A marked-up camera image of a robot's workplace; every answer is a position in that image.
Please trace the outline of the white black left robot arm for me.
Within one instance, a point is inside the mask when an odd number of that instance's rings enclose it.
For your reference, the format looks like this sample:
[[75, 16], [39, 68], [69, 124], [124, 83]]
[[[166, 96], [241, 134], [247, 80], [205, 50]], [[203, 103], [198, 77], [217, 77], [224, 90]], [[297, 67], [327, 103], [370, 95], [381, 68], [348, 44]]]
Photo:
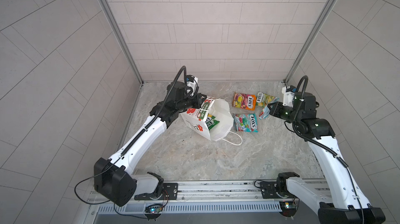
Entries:
[[188, 76], [172, 82], [166, 98], [157, 103], [140, 130], [110, 158], [94, 164], [94, 189], [117, 206], [124, 206], [133, 196], [151, 194], [158, 198], [164, 180], [159, 175], [135, 175], [138, 162], [154, 141], [167, 130], [179, 114], [201, 108], [207, 96], [199, 93], [198, 79]]

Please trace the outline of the green yellow snack packet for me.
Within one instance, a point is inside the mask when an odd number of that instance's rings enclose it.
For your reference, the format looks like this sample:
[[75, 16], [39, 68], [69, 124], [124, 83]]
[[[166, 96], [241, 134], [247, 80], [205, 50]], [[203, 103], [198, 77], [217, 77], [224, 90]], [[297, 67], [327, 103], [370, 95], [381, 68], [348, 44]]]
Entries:
[[274, 97], [263, 92], [258, 92], [256, 96], [256, 105], [259, 107], [265, 107], [266, 105], [275, 103], [278, 100], [278, 97]]

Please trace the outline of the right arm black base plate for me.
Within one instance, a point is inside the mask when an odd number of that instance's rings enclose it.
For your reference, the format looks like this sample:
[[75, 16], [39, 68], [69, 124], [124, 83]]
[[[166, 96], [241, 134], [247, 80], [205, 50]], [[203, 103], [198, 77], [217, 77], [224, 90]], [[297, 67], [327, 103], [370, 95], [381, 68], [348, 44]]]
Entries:
[[261, 191], [263, 199], [295, 199], [286, 185], [286, 180], [299, 177], [295, 172], [279, 173], [276, 181], [255, 180], [253, 185]]

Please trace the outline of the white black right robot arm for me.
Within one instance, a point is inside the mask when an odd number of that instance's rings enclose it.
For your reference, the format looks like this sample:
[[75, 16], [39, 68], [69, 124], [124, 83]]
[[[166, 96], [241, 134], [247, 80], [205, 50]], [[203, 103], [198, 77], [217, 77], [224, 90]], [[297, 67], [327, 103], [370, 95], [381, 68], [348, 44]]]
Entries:
[[308, 185], [298, 174], [280, 173], [276, 189], [280, 196], [293, 195], [318, 216], [322, 224], [382, 224], [386, 217], [373, 207], [356, 183], [342, 157], [335, 133], [325, 119], [316, 117], [317, 103], [308, 92], [290, 93], [291, 104], [274, 102], [270, 115], [292, 125], [294, 133], [308, 143], [325, 175], [331, 196]]

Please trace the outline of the teal pink snack packet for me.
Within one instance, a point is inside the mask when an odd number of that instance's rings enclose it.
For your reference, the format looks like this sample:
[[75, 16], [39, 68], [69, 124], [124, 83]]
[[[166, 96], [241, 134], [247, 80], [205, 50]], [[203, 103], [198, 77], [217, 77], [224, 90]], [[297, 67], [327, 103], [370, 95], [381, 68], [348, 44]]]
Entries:
[[270, 109], [268, 107], [268, 105], [266, 105], [263, 110], [260, 112], [259, 114], [259, 119], [266, 119], [269, 116], [270, 113]]

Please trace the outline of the orange pink snack packet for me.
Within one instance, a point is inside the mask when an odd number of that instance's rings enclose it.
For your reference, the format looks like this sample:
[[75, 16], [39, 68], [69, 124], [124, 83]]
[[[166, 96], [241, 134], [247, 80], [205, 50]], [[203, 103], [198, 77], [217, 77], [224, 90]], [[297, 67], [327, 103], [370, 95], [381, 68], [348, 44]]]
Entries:
[[244, 93], [235, 93], [232, 106], [244, 110], [254, 111], [256, 107], [256, 96]]

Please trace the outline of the green red snack packet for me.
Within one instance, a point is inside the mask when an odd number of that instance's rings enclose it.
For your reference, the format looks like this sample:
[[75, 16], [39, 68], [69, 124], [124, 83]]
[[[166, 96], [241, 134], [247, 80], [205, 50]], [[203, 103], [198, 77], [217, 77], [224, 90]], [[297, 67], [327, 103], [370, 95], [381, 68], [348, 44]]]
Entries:
[[237, 132], [258, 132], [255, 114], [233, 114], [234, 128]]

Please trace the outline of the white paper bag red flowers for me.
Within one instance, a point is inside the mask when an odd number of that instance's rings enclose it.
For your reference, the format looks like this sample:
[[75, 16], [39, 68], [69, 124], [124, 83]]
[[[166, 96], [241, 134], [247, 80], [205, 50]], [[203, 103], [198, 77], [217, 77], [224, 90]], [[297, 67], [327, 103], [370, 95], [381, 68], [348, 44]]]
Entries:
[[230, 113], [228, 102], [223, 99], [208, 98], [201, 108], [190, 108], [181, 113], [184, 123], [195, 133], [210, 141], [225, 141], [240, 146], [243, 139], [240, 135], [230, 138], [234, 119]]

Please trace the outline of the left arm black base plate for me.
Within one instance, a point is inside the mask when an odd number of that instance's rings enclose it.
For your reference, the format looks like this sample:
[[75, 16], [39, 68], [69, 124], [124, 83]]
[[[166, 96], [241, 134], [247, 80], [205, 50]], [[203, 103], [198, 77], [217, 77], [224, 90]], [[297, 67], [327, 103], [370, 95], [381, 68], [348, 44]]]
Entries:
[[132, 178], [136, 180], [133, 198], [137, 201], [177, 199], [178, 183], [164, 182], [163, 177], [151, 172], [145, 175], [133, 175]]

